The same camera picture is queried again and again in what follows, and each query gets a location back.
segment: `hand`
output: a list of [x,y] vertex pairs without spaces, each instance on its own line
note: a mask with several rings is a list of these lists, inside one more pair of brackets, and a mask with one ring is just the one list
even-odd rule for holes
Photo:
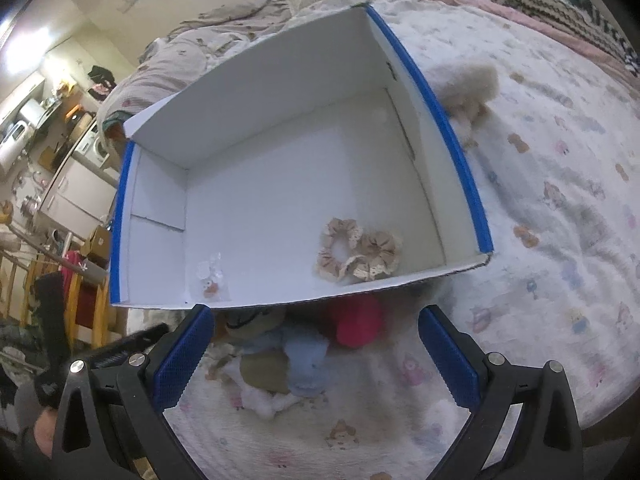
[[45,408],[36,420],[33,427],[33,436],[40,451],[51,458],[53,450],[53,435],[56,431],[56,421],[58,420],[58,410]]

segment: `pink plush toy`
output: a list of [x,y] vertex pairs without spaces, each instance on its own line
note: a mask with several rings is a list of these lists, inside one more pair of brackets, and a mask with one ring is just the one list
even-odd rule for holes
[[338,343],[359,348],[371,343],[384,323],[382,306],[373,294],[335,298],[328,308]]

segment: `metal screw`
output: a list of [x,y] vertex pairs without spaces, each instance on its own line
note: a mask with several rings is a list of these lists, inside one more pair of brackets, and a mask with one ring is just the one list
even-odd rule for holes
[[83,368],[84,361],[73,361],[69,369],[71,370],[71,373],[77,374],[78,372],[82,371]]
[[492,365],[496,365],[496,366],[503,365],[505,362],[504,355],[502,355],[500,352],[491,352],[488,355],[488,358],[489,358],[489,362]]
[[145,362],[145,355],[144,354],[133,354],[129,358],[129,364],[131,366],[140,366],[143,362]]
[[559,374],[563,368],[562,365],[558,361],[549,361],[549,368],[551,368],[556,374]]

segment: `open box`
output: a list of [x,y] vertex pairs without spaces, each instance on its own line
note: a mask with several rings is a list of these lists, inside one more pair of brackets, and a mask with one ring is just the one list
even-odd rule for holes
[[[493,251],[444,111],[370,6],[254,44],[125,130],[113,304],[317,300],[472,269]],[[400,235],[398,270],[322,279],[319,239],[334,217]],[[198,264],[216,254],[225,296],[211,301]]]

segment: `white patterned bedsheet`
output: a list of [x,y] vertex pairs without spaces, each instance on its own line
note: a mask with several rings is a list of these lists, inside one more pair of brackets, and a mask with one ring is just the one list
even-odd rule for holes
[[[638,386],[638,103],[590,61],[481,10],[425,0],[374,6],[422,69],[470,56],[498,69],[500,95],[466,151],[494,258],[420,293],[383,294],[384,337],[358,351],[331,349],[326,392],[270,422],[242,409],[229,384],[207,380],[212,349],[166,412],[210,478],[425,478],[467,416],[417,336],[416,315],[431,302],[485,351],[514,364],[559,360],[583,426]],[[130,328],[142,319],[133,312]]]

